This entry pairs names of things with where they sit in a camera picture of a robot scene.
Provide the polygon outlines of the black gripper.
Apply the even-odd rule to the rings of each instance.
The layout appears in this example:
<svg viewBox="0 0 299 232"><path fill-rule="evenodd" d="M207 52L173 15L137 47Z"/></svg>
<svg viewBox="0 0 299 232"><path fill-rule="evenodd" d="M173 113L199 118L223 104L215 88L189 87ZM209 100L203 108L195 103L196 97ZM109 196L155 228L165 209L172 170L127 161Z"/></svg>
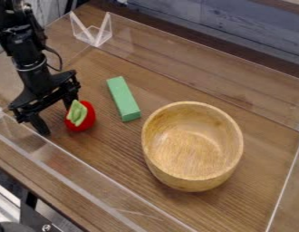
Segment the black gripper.
<svg viewBox="0 0 299 232"><path fill-rule="evenodd" d="M31 122L43 136L51 134L44 119L37 114L57 101L64 102L65 109L79 99L81 84L76 78L76 71L69 70L52 74L45 65L35 68L17 67L17 72L24 84L24 89L9 103L19 123Z"/></svg>

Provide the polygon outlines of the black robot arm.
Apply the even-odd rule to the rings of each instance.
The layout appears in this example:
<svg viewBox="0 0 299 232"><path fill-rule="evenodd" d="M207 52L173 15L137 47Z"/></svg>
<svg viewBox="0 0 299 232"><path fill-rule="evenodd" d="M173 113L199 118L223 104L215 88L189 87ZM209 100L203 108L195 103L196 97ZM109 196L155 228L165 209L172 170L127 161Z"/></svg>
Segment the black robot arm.
<svg viewBox="0 0 299 232"><path fill-rule="evenodd" d="M0 45L24 85L8 109L17 122L29 122L41 135L49 135L51 130L40 112L59 101L69 109L81 88L76 71L61 71L61 56L45 40L45 29L36 20L32 5L23 0L0 0Z"/></svg>

